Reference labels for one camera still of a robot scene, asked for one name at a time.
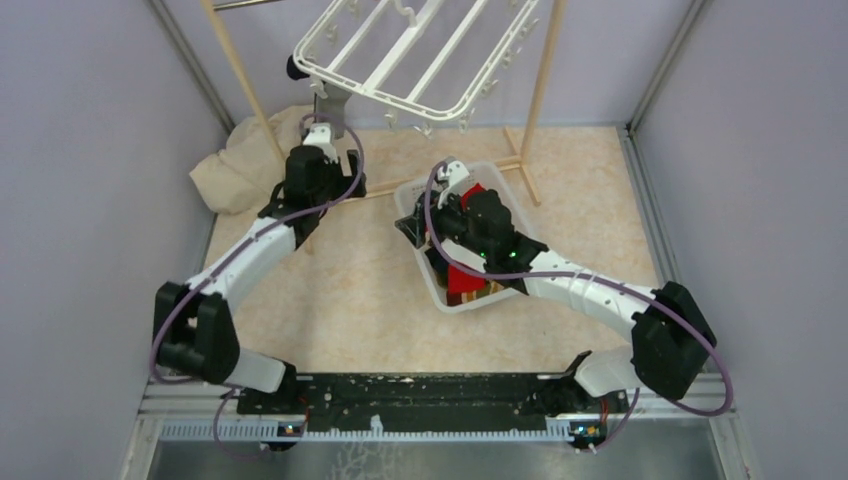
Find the white grey sock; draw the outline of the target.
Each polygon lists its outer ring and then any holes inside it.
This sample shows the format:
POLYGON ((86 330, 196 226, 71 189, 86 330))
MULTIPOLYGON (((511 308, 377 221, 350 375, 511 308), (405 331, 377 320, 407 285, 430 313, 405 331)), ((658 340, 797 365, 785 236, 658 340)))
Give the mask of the white grey sock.
POLYGON ((313 120, 317 123, 330 123, 335 140, 345 135, 345 108, 352 93, 331 84, 324 84, 324 96, 316 94, 313 102, 313 120))

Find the red snowflake sock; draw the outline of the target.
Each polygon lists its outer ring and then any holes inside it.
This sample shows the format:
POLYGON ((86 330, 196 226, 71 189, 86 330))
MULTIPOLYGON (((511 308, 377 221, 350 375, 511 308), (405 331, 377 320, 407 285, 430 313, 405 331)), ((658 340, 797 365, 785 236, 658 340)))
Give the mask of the red snowflake sock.
POLYGON ((486 191, 486 188, 485 188, 485 187, 483 187, 480 183, 475 183, 475 184, 474 184, 471 188, 469 188, 469 189, 468 189, 468 190, 467 190, 467 191, 466 191, 466 192, 465 192, 465 193, 461 196, 460 202, 461 202, 462 208, 463 208, 463 209, 465 209, 465 208, 466 208, 466 205, 467 205, 467 203, 468 203, 468 200, 469 200, 471 197, 473 197, 474 195, 476 195, 476 194, 478 194, 478 193, 485 192, 485 191, 486 191))

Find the dark navy sock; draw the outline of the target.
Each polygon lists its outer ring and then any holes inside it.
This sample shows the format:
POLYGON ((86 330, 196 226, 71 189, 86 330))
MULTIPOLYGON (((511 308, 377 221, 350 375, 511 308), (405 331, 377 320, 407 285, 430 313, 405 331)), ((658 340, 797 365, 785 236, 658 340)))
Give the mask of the dark navy sock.
POLYGON ((294 56, 290 55, 286 61, 286 75, 289 79, 293 81, 299 81, 310 77, 310 74, 303 71, 298 63, 295 61, 294 56))

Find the red plain sock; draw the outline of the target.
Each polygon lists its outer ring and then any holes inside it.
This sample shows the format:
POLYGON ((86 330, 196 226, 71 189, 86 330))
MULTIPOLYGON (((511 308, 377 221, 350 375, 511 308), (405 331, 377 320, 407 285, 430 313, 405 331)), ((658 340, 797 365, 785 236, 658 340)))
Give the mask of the red plain sock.
POLYGON ((469 294, 483 290, 489 282, 479 276, 474 276, 461 271, 453 265, 447 270, 447 292, 449 294, 469 294))

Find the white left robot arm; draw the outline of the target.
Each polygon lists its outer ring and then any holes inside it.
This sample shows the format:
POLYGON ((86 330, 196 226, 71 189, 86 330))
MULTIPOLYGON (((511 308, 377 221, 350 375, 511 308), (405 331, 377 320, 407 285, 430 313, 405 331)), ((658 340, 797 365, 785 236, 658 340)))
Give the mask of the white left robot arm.
POLYGON ((350 197, 366 193, 362 148, 332 161, 317 146, 290 151, 285 178, 259 211, 247 233, 221 258, 183 283, 166 282, 156 292, 154 336, 149 368, 159 368, 214 385, 260 391, 264 405, 277 414, 292 411, 300 388, 285 376, 286 362, 240 345, 233 316, 240 304, 282 259, 294 253, 323 215, 350 197))

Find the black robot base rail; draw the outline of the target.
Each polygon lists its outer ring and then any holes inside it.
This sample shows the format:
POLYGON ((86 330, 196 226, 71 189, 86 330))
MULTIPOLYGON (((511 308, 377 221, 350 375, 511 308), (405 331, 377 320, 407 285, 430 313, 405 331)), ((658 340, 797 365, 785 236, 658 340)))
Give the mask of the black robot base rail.
POLYGON ((561 374, 303 374, 283 394, 230 395, 200 382, 147 387, 139 414, 164 440, 261 442, 553 442, 585 444, 623 419, 706 417, 724 401, 703 374, 672 403, 647 389, 581 395, 561 374))

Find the white plastic laundry basket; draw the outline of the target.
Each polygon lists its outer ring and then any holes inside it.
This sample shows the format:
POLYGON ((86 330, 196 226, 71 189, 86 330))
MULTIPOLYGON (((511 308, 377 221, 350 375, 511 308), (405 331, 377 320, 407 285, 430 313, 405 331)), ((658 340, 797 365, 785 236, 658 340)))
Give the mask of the white plastic laundry basket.
MULTIPOLYGON (((493 162, 479 161, 467 165, 469 176, 461 182, 461 202, 482 189, 495 190, 502 203, 510 209, 516 229, 531 237, 536 235, 529 217, 508 185, 501 170, 493 162)), ((446 314, 479 309, 514 297, 518 292, 506 289, 489 280, 474 280, 471 276, 449 266, 431 244, 415 250, 413 257, 423 277, 426 290, 436 308, 446 314)))

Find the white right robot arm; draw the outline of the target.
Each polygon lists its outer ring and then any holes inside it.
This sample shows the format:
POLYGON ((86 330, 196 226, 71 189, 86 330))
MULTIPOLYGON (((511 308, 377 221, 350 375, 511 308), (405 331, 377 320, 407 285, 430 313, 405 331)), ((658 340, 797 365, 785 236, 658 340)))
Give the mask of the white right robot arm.
POLYGON ((431 245, 475 275, 560 302, 628 341, 626 348, 592 352, 573 367, 563 398, 576 412, 590 411, 602 395, 638 387, 679 401, 717 344, 685 286, 628 284, 566 259, 517 229, 494 190, 450 194, 444 202, 421 195, 395 226, 415 248, 431 245))

